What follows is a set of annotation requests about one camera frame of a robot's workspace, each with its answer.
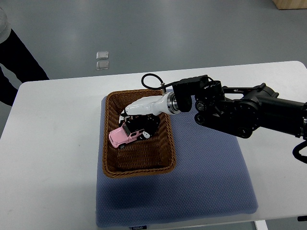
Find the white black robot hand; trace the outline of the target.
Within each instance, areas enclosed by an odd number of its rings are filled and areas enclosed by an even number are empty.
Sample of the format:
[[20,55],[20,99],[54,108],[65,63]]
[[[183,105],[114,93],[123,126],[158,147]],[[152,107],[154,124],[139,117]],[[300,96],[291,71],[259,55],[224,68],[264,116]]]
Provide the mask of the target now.
[[122,125],[127,117],[133,115],[158,116],[161,113],[177,115],[180,110],[177,105],[174,92],[168,92],[158,96],[142,97],[124,108],[119,115],[119,124]]

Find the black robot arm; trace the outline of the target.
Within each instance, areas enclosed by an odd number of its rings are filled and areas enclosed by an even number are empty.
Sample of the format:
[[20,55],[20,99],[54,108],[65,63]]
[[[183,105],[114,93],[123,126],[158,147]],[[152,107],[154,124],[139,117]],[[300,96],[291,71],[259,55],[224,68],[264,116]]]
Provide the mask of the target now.
[[198,125],[249,138],[259,127],[307,138],[306,103],[280,99],[265,83],[255,87],[226,87],[207,75],[182,79],[172,86],[177,106],[194,106]]

